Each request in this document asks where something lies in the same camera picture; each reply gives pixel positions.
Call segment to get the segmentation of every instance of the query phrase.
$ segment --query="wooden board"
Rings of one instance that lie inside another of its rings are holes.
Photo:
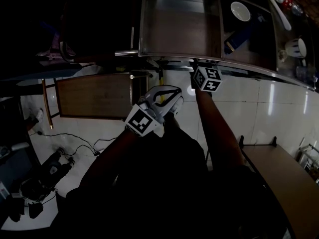
[[[132,109],[129,74],[60,80],[56,82],[56,93],[61,117],[125,119]]]
[[[297,239],[319,235],[319,187],[279,145],[245,146],[248,161],[282,206]]]

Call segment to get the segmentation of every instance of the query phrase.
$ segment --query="forearm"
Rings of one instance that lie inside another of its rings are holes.
[[[211,96],[196,89],[196,100],[214,170],[242,165],[237,140]]]
[[[131,152],[138,139],[139,137],[130,130],[124,130],[93,162],[82,178],[80,186],[113,183],[125,155]]]

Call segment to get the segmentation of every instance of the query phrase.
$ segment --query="white bowl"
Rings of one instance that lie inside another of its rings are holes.
[[[241,21],[249,21],[250,20],[250,12],[248,8],[243,5],[241,2],[233,2],[230,5],[232,13]]]

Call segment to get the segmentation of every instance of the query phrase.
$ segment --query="white mug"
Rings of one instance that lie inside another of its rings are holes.
[[[285,50],[289,56],[296,58],[305,58],[307,55],[307,48],[305,42],[296,38],[285,44]]]

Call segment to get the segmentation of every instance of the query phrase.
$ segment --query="fiducial marker cube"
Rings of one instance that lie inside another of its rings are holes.
[[[222,83],[221,72],[217,67],[198,67],[194,74],[194,81],[202,91],[216,92]]]

